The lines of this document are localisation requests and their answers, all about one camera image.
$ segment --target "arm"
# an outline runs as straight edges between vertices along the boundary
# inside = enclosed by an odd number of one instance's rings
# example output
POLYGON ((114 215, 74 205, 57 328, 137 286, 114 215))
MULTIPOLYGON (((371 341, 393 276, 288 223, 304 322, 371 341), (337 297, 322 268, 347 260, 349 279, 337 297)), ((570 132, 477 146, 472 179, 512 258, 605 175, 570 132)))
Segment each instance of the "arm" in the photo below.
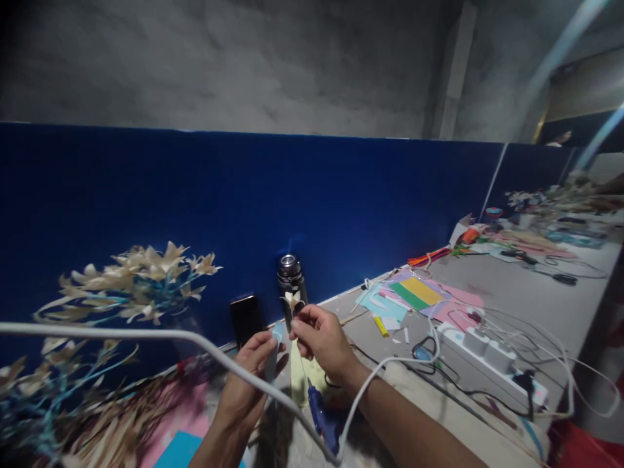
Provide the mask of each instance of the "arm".
MULTIPOLYGON (((353 353, 338 318, 316 305, 308 305, 291 326, 291 339, 299 338, 301 355, 316 357, 329 378, 354 398, 371 372, 353 353)), ((359 409, 401 468, 486 466, 448 430, 381 378, 370 383, 359 409)))
MULTIPOLYGON (((262 331, 240 349, 234 360, 247 371, 264 378, 265 363, 276 346, 271 332, 262 331)), ((282 344, 279 351, 286 351, 286 346, 282 344)), ((278 361, 276 375, 286 362, 287 354, 278 361)), ((240 377, 228 374, 214 420, 188 468, 238 468, 249 437, 264 411, 266 397, 240 377)))

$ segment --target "scissors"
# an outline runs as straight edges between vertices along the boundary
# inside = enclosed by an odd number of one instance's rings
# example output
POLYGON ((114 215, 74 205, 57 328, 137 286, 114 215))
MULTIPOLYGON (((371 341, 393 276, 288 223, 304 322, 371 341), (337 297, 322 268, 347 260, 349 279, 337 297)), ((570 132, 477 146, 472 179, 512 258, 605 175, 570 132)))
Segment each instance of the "scissors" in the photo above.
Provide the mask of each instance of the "scissors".
POLYGON ((555 281, 559 281, 560 283, 563 283, 569 286, 576 286, 577 281, 579 280, 578 278, 574 276, 563 274, 563 273, 550 273, 544 270, 538 270, 537 268, 535 268, 534 265, 528 266, 526 267, 526 269, 530 271, 534 271, 535 273, 545 274, 546 276, 552 276, 552 278, 555 281))

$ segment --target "black phone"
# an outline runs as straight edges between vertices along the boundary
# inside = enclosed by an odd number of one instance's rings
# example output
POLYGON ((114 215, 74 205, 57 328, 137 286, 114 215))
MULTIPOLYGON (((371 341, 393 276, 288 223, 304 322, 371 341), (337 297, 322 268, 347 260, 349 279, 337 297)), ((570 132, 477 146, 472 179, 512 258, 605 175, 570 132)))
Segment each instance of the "black phone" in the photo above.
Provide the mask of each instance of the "black phone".
POLYGON ((257 332, 264 330, 258 298, 247 296, 229 303, 229 314, 234 325, 234 335, 239 349, 257 332))

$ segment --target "table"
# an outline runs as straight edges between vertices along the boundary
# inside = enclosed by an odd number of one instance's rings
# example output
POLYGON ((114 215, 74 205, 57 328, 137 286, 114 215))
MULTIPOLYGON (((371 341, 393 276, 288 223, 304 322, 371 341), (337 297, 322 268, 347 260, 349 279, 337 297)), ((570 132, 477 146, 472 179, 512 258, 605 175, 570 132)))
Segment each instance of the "table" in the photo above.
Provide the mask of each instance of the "table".
MULTIPOLYGON (((526 270, 516 263, 505 263, 489 255, 444 257, 432 264, 430 272, 436 281, 480 295, 488 307, 500 309, 523 320, 535 320, 563 342, 569 357, 578 358, 618 260, 623 241, 624 232, 622 229, 616 229, 600 250, 562 244, 577 254, 578 259, 607 274, 607 278, 604 279, 579 278, 574 287, 526 270)), ((536 259, 543 261, 539 256, 536 256, 536 259)), ((560 264, 558 268, 577 274, 596 274, 588 272, 586 267, 565 263, 560 264)), ((339 296, 323 306, 339 317, 345 318, 358 296, 359 292, 353 292, 339 296)), ((358 307, 354 313, 362 310, 363 308, 358 307)), ((511 322, 518 330, 536 333, 529 325, 509 320, 494 312, 486 311, 486 313, 488 319, 503 328, 510 329, 506 322, 511 322)), ((369 317, 365 315, 362 318, 346 324, 344 330, 355 343, 377 360, 393 354, 410 357, 413 345, 424 339, 428 333, 425 317, 420 314, 408 315, 403 324, 409 327, 410 344, 404 343, 402 331, 396 335, 402 343, 395 344, 390 338, 381 338, 369 317)), ((513 408, 521 409, 502 389, 492 385, 479 368, 470 364, 453 349, 443 345, 441 355, 458 372, 461 377, 460 384, 464 389, 485 389, 513 408)), ((548 358, 546 353, 541 353, 540 356, 548 358)), ((549 408, 554 411, 566 389, 567 372, 556 362, 544 364, 540 368, 544 374, 538 373, 536 378, 549 390, 549 408)), ((550 418, 538 419, 538 425, 544 429, 550 423, 550 418)))
MULTIPOLYGON (((574 287, 563 285, 548 276, 525 270, 515 263, 505 263, 489 255, 445 257, 435 262, 431 266, 430 272, 436 281, 480 295, 488 307, 503 310, 524 320, 535 320, 563 342, 569 357, 577 358, 618 260, 623 240, 624 232, 617 229, 600 250, 565 245, 568 250, 575 252, 579 259, 607 273, 607 278, 604 279, 580 278, 574 287)), ((586 274, 587 271, 584 268, 581 272, 579 267, 568 264, 562 264, 559 268, 579 274, 586 274)), ((322 306, 336 313, 339 318, 344 319, 350 316, 350 311, 360 294, 360 290, 341 294, 322 303, 322 306)), ((357 315, 364 310, 363 307, 359 306, 354 314, 357 315)), ((494 312, 490 312, 487 317, 503 328, 510 328, 505 321, 508 319, 505 317, 502 320, 494 312)), ((409 344, 404 342, 402 330, 396 334, 396 338, 401 341, 401 344, 394 343, 391 338, 383 338, 369 313, 365 313, 346 324, 344 331, 353 342, 374 359, 381 360, 393 354, 410 357, 413 345, 427 336, 428 321, 421 314, 416 313, 406 316, 403 325, 409 328, 409 344)), ((530 326, 520 322, 515 323, 515 328, 535 333, 530 326)), ((360 358, 368 366, 373 367, 371 362, 363 357, 360 358)), ((518 410, 524 409, 519 408, 518 403, 500 387, 493 385, 479 368, 470 364, 461 355, 445 345, 441 347, 441 358, 460 375, 459 383, 464 389, 485 389, 510 406, 518 410)), ((536 378, 548 388, 549 408, 551 411, 555 411, 566 390, 567 372, 557 362, 541 365, 540 369, 543 373, 539 373, 536 378)), ((279 388, 287 391, 289 382, 288 367, 279 376, 276 384, 279 388)), ((279 408, 273 409, 273 411, 278 412, 279 410, 279 408)), ((311 418, 309 409, 306 408, 305 412, 311 418)), ((287 414, 282 414, 281 417, 292 420, 292 417, 287 414)), ((546 430, 551 423, 551 418, 537 419, 536 423, 546 430)), ((290 427, 290 430, 285 437, 283 434, 280 435, 284 440, 278 441, 275 437, 272 441, 265 441, 265 448, 262 448, 262 444, 260 447, 253 448, 258 451, 260 457, 265 449, 268 450, 267 461, 264 465, 272 466, 269 464, 271 457, 277 452, 279 460, 287 463, 280 465, 278 461, 277 466, 325 466, 320 450, 312 444, 300 425, 298 423, 286 425, 290 427)), ((350 447, 345 455, 346 466, 376 466, 374 463, 378 463, 379 460, 381 460, 381 465, 385 466, 386 463, 392 465, 391 461, 388 461, 388 454, 385 449, 376 442, 374 434, 362 434, 361 428, 353 427, 351 429, 351 431, 358 430, 360 431, 358 437, 350 437, 350 447), (357 446, 351 445, 353 440, 359 441, 357 446)), ((265 434, 271 434, 271 431, 265 431, 265 434)))

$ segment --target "white power strip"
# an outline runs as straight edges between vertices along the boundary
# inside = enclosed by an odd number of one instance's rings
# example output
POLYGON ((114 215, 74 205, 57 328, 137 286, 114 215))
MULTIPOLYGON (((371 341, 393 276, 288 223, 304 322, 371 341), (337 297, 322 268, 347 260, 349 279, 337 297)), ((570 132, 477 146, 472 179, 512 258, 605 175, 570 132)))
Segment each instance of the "white power strip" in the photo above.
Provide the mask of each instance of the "white power strip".
MULTIPOLYGON (((468 362, 473 364, 475 367, 478 367, 483 374, 501 387, 512 398, 518 401, 518 403, 524 405, 527 404, 527 391, 512 380, 516 375, 522 374, 522 372, 515 369, 513 366, 511 367, 509 374, 499 372, 488 362, 486 362, 484 358, 467 349, 463 345, 464 332, 457 330, 449 323, 442 323, 442 325, 437 328, 437 332, 440 338, 440 343, 450 346, 468 362)), ((538 408, 546 405, 548 400, 548 389, 537 380, 533 380, 533 386, 535 387, 535 391, 533 392, 533 404, 537 410, 538 408)))

